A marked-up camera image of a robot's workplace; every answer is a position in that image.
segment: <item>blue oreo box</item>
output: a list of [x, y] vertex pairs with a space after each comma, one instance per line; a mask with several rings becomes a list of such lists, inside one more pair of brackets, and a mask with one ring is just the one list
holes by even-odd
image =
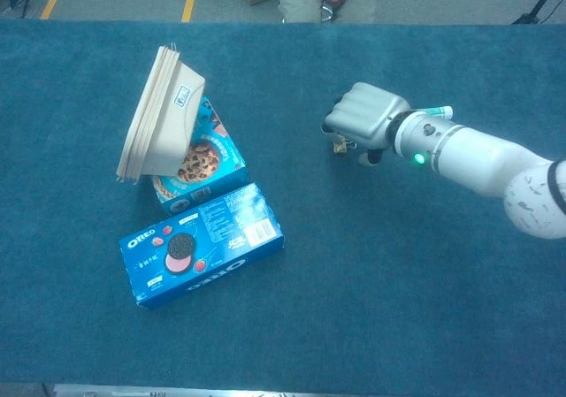
[[248, 169], [208, 98], [201, 100], [189, 150], [176, 176], [154, 176], [170, 215], [248, 184]]
[[136, 303], [154, 309], [282, 249], [284, 237], [252, 183], [119, 245]]

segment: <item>barcode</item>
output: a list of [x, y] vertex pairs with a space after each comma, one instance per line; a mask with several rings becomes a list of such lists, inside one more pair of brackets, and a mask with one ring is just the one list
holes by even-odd
[[254, 223], [252, 226], [244, 228], [244, 233], [246, 234], [246, 238], [248, 238], [249, 245], [252, 247], [263, 244], [277, 236], [269, 218], [265, 218], [264, 220]]
[[192, 193], [191, 197], [193, 198], [193, 200], [200, 200], [202, 198], [205, 198], [207, 195], [210, 195], [210, 188], [204, 187], [203, 189], [199, 189], [198, 191]]

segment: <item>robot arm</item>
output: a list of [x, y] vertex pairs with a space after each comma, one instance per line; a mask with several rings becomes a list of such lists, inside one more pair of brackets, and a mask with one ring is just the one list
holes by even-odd
[[401, 97], [356, 83], [322, 129], [335, 148], [345, 140], [367, 148], [363, 164], [377, 164], [392, 148], [480, 195], [503, 198], [509, 219], [523, 232], [566, 237], [566, 160], [552, 163], [451, 118], [449, 107], [412, 111]]

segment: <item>teal carpet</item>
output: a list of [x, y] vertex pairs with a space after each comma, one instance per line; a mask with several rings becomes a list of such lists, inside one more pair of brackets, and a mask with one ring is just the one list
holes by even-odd
[[[115, 181], [160, 44], [205, 94], [287, 248], [161, 309], [118, 240], [165, 217]], [[518, 396], [566, 393], [566, 241], [388, 153], [319, 132], [356, 81], [566, 155], [566, 27], [0, 22], [0, 381]]]

